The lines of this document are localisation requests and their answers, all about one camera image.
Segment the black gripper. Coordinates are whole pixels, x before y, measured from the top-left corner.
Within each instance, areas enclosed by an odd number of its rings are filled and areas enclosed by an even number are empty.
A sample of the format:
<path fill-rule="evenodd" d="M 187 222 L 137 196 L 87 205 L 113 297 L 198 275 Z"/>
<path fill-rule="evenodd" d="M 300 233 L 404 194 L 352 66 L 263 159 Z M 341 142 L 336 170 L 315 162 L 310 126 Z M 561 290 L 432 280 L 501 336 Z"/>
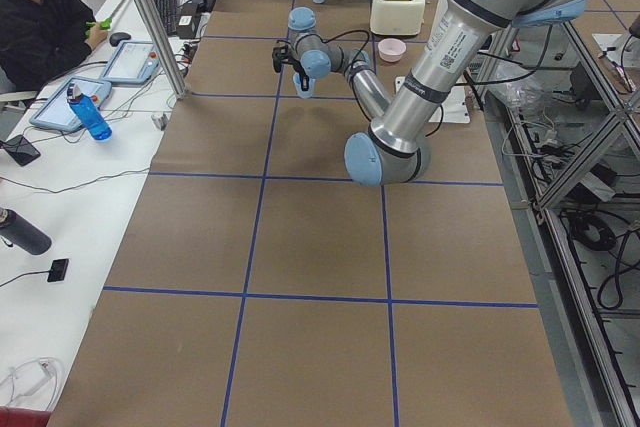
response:
<path fill-rule="evenodd" d="M 308 91 L 310 88 L 310 80 L 307 73 L 298 59 L 291 58 L 290 64 L 295 72 L 297 72 L 298 89 L 301 91 Z"/>

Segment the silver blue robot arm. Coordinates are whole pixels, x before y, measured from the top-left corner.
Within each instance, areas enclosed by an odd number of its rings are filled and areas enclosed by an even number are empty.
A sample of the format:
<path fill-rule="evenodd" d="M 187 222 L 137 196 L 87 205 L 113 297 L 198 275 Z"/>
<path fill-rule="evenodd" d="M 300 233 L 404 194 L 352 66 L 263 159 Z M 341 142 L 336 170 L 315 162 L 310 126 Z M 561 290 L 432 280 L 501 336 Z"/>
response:
<path fill-rule="evenodd" d="M 430 149 L 424 128 L 443 104 L 488 37 L 507 27 L 564 23 L 579 17 L 587 0 L 446 0 L 447 8 L 419 60 L 390 95 L 363 52 L 324 41 L 314 12 L 293 9 L 289 41 L 274 47 L 275 71 L 290 65 L 299 97 L 312 83 L 342 74 L 371 118 L 367 131 L 353 134 L 344 148 L 350 178 L 364 186 L 410 182 L 426 170 Z"/>

